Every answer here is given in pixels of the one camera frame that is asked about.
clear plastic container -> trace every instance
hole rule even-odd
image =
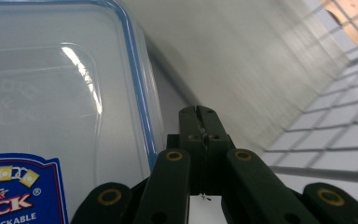
[[[0,153],[59,158],[69,218],[96,186],[148,177],[160,127],[145,40],[120,4],[0,2]]]

blue rim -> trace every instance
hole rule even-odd
[[[42,1],[33,1],[33,2],[0,2],[0,5],[53,5],[53,4],[94,4],[102,7],[109,7],[113,9],[118,15],[121,24],[123,26],[123,33],[126,39],[126,48],[129,55],[129,62],[132,74],[132,82],[135,89],[136,102],[138,105],[139,116],[141,119],[142,131],[145,140],[145,149],[147,153],[147,158],[149,162],[150,170],[153,169],[156,159],[157,159],[157,150],[154,142],[150,115],[147,106],[147,99],[145,97],[145,84],[142,81],[142,69],[141,63],[139,61],[138,49],[136,47],[135,34],[132,29],[132,23],[129,15],[125,9],[114,0],[89,0],[89,1],[76,1],[76,0],[67,0],[67,1],[55,1],[55,0],[42,0]]]

brass screw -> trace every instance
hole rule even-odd
[[[236,151],[235,157],[241,161],[249,161],[252,159],[252,155],[245,151]]]
[[[167,153],[167,155],[165,155],[165,157],[169,161],[179,161],[183,158],[183,155],[182,155],[182,153],[180,153],[178,151],[171,151],[171,152]]]
[[[113,199],[110,199],[110,197],[107,199],[106,196],[112,193],[115,194],[115,197]],[[98,203],[104,206],[115,204],[118,201],[120,201],[120,199],[121,199],[121,192],[118,189],[106,189],[103,192],[101,192],[100,195],[98,195]]]
[[[345,204],[344,199],[334,191],[330,189],[319,189],[317,192],[322,201],[333,206],[342,206]]]

blue label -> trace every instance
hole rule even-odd
[[[0,154],[0,224],[68,223],[58,159]]]

